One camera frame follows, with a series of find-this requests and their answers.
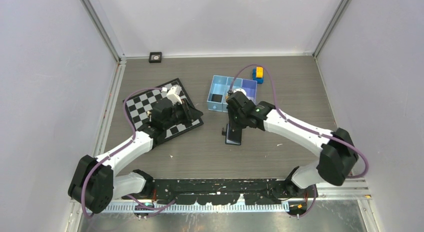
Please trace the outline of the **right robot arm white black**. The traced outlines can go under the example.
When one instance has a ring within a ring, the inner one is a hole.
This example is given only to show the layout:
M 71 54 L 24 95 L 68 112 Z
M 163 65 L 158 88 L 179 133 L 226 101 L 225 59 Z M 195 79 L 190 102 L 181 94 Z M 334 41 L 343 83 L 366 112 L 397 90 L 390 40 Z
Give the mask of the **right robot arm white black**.
M 284 113 L 275 105 L 261 101 L 255 104 L 243 92 L 231 91 L 226 100 L 229 126 L 232 130 L 247 127 L 285 137 L 312 152 L 318 159 L 295 167 L 275 188 L 288 197 L 300 196 L 308 187 L 327 182 L 341 186 L 358 161 L 349 133 L 321 129 Z

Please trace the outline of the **purple bin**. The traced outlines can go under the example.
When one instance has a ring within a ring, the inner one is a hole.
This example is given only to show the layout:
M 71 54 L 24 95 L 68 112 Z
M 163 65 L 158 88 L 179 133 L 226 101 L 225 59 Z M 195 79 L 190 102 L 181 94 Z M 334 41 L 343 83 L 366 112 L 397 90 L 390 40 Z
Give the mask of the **purple bin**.
M 245 95 L 256 103 L 257 81 L 237 78 L 233 85 L 233 90 L 236 91 L 237 89 L 242 89 Z

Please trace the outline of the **small black square box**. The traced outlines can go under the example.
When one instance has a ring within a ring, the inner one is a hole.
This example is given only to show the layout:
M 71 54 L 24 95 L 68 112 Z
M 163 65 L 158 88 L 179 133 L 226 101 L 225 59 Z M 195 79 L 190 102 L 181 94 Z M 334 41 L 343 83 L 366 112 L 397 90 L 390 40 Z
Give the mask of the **small black square box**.
M 162 62 L 162 52 L 150 52 L 148 62 L 153 63 L 161 63 Z

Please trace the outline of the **black square item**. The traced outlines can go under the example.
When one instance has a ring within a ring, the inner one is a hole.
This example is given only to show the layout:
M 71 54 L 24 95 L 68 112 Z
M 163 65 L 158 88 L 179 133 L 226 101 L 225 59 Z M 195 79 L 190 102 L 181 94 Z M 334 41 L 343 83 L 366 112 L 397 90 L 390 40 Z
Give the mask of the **black square item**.
M 222 102 L 222 95 L 221 94 L 212 94 L 211 95 L 211 102 L 221 103 Z

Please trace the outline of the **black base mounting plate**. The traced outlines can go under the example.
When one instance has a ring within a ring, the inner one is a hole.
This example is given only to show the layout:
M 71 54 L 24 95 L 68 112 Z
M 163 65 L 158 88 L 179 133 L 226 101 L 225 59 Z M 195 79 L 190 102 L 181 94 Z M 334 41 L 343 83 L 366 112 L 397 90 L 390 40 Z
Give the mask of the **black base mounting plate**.
M 305 201 L 317 192 L 310 186 L 303 191 L 290 192 L 283 179 L 154 179 L 136 199 L 148 199 L 159 204 L 174 201 L 178 205 L 228 205 L 243 199 L 246 205 L 273 205 L 288 199 Z

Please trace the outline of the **blue yellow toy blocks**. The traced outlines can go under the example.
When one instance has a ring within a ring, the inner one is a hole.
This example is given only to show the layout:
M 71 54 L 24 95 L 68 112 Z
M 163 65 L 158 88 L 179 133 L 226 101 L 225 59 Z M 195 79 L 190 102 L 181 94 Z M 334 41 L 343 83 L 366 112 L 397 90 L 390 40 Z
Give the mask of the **blue yellow toy blocks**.
M 252 79 L 255 80 L 258 84 L 262 84 L 264 82 L 264 69 L 263 69 L 263 67 L 253 68 Z

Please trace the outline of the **light blue bin left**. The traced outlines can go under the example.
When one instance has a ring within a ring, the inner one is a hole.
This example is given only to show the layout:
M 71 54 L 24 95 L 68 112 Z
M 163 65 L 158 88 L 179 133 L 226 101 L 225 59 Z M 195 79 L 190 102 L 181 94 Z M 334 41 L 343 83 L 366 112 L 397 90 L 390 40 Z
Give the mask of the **light blue bin left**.
M 224 104 L 224 98 L 227 94 L 227 80 L 228 77 L 226 76 L 220 76 L 220 75 L 214 75 L 212 78 L 211 86 L 208 93 L 207 98 L 207 108 L 212 111 L 218 111 L 223 112 L 223 104 Z M 221 94 L 222 95 L 222 101 L 221 103 L 211 102 L 211 96 L 212 94 Z

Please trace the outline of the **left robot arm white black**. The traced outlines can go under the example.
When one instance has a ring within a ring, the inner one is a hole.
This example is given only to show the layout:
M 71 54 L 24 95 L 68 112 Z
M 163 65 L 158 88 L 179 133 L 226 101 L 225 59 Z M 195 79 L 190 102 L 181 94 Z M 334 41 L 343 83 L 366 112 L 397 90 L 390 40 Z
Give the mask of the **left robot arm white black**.
M 148 120 L 132 137 L 98 157 L 83 156 L 76 167 L 68 195 L 97 214 L 116 198 L 136 194 L 147 199 L 153 194 L 152 177 L 141 170 L 120 176 L 132 161 L 164 143 L 167 131 L 176 125 L 190 125 L 203 116 L 187 99 L 158 101 L 148 112 Z

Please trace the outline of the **black white chessboard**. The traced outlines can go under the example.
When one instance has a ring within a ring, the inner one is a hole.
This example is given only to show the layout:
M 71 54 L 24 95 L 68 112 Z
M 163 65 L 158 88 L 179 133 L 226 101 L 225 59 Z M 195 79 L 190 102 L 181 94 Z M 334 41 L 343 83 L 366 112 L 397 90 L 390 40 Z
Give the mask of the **black white chessboard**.
M 196 118 L 194 122 L 175 123 L 173 119 L 173 106 L 169 102 L 162 101 L 166 98 L 166 94 L 160 90 L 140 92 L 130 97 L 126 102 L 125 110 L 132 126 L 138 132 L 143 131 L 149 135 L 153 135 L 154 146 L 165 143 L 204 124 L 201 119 L 203 113 L 194 107 L 179 78 L 170 80 L 158 87 L 170 89 L 175 85 L 179 85 L 182 88 L 179 94 L 180 98 L 188 99 L 190 102 L 194 117 Z

